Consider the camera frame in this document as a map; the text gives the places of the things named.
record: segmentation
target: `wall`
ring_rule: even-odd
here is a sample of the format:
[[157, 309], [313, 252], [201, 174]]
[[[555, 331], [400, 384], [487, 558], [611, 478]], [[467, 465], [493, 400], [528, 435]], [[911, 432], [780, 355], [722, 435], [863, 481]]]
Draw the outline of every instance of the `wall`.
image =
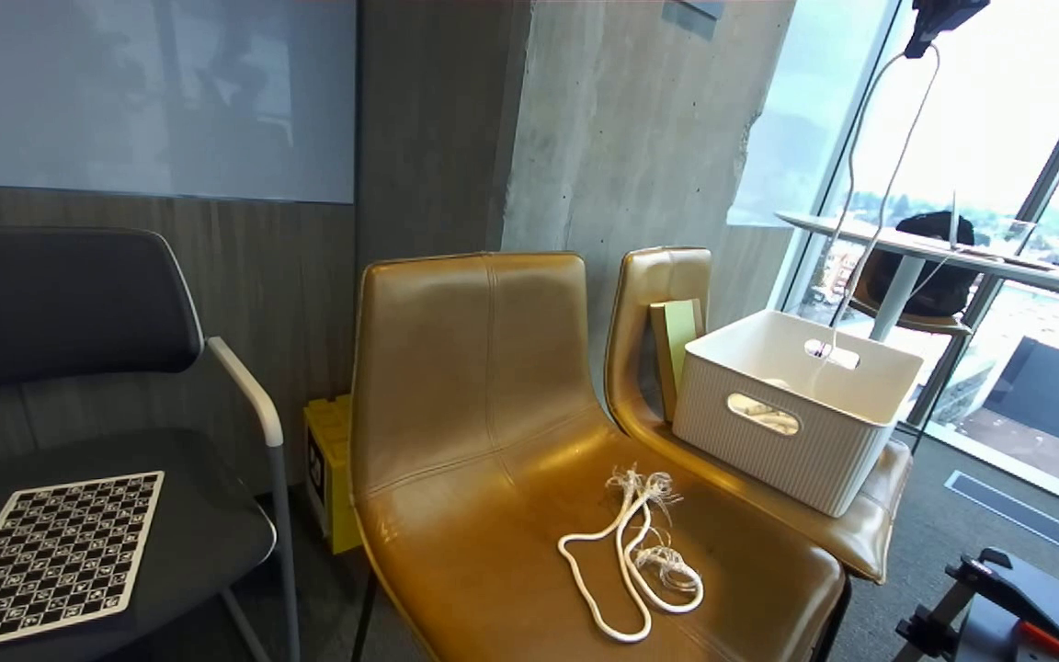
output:
[[722, 220], [791, 8], [727, 0], [698, 35], [664, 0], [535, 4], [505, 247], [584, 254], [596, 377], [625, 252], [712, 247], [712, 274], [753, 252]]
[[[190, 279], [201, 329], [277, 396], [298, 465], [303, 405], [349, 385], [353, 207], [201, 204], [0, 187], [0, 225], [123, 225], [161, 232]], [[0, 393], [0, 449], [50, 445], [136, 428], [141, 415], [196, 424], [233, 437], [248, 432], [237, 390], [216, 377], [168, 384], [28, 385]], [[256, 476], [254, 445], [233, 445]]]
[[495, 252], [528, 4], [363, 0], [359, 265]]

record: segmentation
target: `charging cable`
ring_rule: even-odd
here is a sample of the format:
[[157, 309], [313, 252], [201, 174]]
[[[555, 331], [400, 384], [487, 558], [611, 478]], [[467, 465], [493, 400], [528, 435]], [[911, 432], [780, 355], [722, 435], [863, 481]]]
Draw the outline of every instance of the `charging cable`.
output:
[[[639, 645], [651, 635], [651, 608], [671, 612], [671, 614], [689, 614], [704, 605], [707, 586], [704, 586], [704, 574], [691, 572], [683, 562], [683, 554], [671, 546], [671, 537], [661, 531], [656, 531], [651, 507], [661, 507], [671, 514], [671, 503], [680, 500], [672, 493], [672, 478], [664, 471], [651, 471], [646, 478], [635, 471], [625, 471], [625, 476], [614, 476], [611, 481], [625, 493], [611, 525], [592, 531], [592, 532], [559, 537], [559, 554], [570, 562], [573, 586], [576, 586], [581, 600], [588, 605], [596, 624], [619, 645]], [[570, 553], [570, 546], [596, 546], [606, 537], [614, 537], [619, 574], [623, 574], [623, 583], [625, 583], [625, 587], [639, 612], [639, 629], [619, 629], [603, 618], [599, 600], [592, 595], [592, 587], [581, 574], [581, 562]], [[656, 586], [642, 579], [646, 565], [656, 565], [660, 586], [664, 586], [671, 592], [680, 592], [689, 600], [683, 605], [661, 600], [656, 592]]]

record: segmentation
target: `chair seat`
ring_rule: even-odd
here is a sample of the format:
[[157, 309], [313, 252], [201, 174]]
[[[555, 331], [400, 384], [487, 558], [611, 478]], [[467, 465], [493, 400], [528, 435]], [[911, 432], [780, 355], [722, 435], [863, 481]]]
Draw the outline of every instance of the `chair seat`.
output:
[[[552, 454], [471, 458], [412, 469], [406, 487], [359, 503], [371, 562], [406, 618], [440, 659], [808, 659], [847, 595], [842, 565], [671, 458], [588, 418], [555, 418]], [[588, 618], [564, 532], [603, 531], [623, 493], [614, 471], [671, 471], [675, 553], [704, 574], [694, 614], [660, 614], [642, 645], [614, 645]], [[611, 624], [635, 629], [611, 546], [573, 546]]]
[[129, 612], [87, 624], [0, 645], [0, 659], [99, 659], [239, 583], [273, 554], [277, 531], [227, 459], [196, 432], [141, 432], [0, 465], [0, 507], [20, 487], [167, 471]]

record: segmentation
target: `gold plastic chair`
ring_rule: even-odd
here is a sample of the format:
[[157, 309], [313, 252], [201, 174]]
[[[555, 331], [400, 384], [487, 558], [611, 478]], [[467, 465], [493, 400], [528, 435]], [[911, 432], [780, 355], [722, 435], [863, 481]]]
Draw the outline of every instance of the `gold plastic chair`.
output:
[[[625, 437], [588, 378], [584, 265], [471, 254], [371, 265], [353, 378], [353, 503], [380, 586], [433, 659], [823, 659], [842, 565], [698, 465]], [[707, 583], [642, 645], [584, 612], [564, 532], [603, 531], [614, 471], [671, 471], [664, 531]], [[606, 621], [635, 624], [614, 554], [584, 558]]]
[[619, 428], [656, 454], [671, 458], [672, 465], [691, 469], [704, 481], [731, 493], [734, 500], [753, 503], [780, 525], [794, 531], [797, 537], [826, 548], [847, 572], [888, 583], [889, 572], [889, 542], [899, 507], [905, 498], [907, 478], [907, 449], [888, 445], [872, 476], [863, 478], [854, 507], [842, 518], [826, 518], [787, 493], [766, 487], [760, 478], [751, 478], [722, 459], [711, 459], [707, 454], [683, 445], [671, 418], [651, 396], [642, 393], [642, 373], [651, 359], [642, 359], [646, 347], [646, 314], [651, 301], [680, 301], [680, 297], [704, 297], [711, 292], [711, 252], [629, 252], [623, 260], [619, 279], [619, 309], [611, 325], [606, 344], [606, 407], [619, 418]]

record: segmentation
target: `box handle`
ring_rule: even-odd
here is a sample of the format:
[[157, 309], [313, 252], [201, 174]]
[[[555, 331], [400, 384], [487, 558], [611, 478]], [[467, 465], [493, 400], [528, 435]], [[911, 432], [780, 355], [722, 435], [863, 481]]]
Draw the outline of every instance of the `box handle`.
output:
[[724, 407], [753, 428], [766, 428], [780, 437], [794, 437], [797, 435], [797, 418], [791, 411], [770, 407], [766, 400], [753, 400], [745, 393], [727, 393]]

